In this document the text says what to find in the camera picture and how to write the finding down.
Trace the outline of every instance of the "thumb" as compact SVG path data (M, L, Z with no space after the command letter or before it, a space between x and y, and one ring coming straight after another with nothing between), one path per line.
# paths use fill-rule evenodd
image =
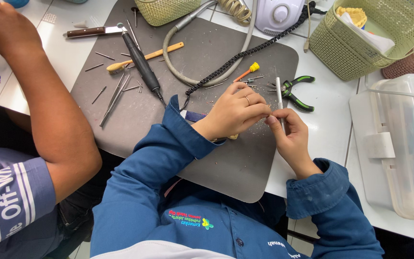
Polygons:
M276 142L278 144L287 139L287 136L285 135L285 132L282 129L281 123L276 117L274 117L273 115L269 116L266 119L266 124L268 124L269 128L271 128L272 132L274 133L274 137L276 138Z

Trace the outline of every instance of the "fingernail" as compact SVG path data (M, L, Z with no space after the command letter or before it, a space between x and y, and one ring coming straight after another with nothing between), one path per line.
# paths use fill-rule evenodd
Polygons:
M275 123L276 121L277 121L277 118L276 118L276 117L274 117L274 116L269 116L269 117L266 119L266 124L271 125L271 124Z

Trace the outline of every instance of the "orange tool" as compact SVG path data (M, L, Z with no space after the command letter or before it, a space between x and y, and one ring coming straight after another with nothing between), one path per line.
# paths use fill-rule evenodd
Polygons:
M245 76L246 76L246 75L248 75L250 72L254 72L254 71L258 70L258 69L260 69L260 66L258 65L258 63L257 63L257 62L253 63L253 64L250 66L250 69L249 69L249 70L247 70L247 72L243 73L240 77L238 77L238 78L234 79L234 81L233 81L233 82L237 82L237 81L239 81L241 78L245 77Z

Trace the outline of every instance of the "hand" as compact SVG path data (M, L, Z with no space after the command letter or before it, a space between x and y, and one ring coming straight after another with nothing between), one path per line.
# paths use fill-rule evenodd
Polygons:
M245 83L236 82L226 89L204 119L193 124L193 128L204 138L214 140L242 133L270 114L271 109L261 95Z
M282 129L278 118L286 120ZM277 110L265 122L269 125L277 142L277 151L295 171L297 179L306 179L313 174L322 174L322 171L312 162L308 153L308 126L292 109Z
M6 59L14 56L44 52L35 26L8 3L0 3L0 54Z

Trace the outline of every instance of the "pliers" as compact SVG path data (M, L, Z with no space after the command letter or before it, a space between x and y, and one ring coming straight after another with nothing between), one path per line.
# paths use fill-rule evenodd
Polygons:
M285 80L285 82L282 84L281 86L281 91L282 91L282 98L286 98L288 100L290 100L291 102L293 102L296 107L302 111L305 112L313 112L314 111L314 107L312 106L308 106L304 103L302 103L300 100L298 100L298 98L292 94L289 89L296 85L297 83L300 82L308 82L308 83L312 83L314 82L316 79L314 77L310 77L310 76L302 76L302 77L298 77L296 79L294 79L293 81L289 82L288 80ZM276 86L275 83L273 82L269 82L270 84L272 84L273 86ZM268 92L276 92L276 89L273 90L268 90Z

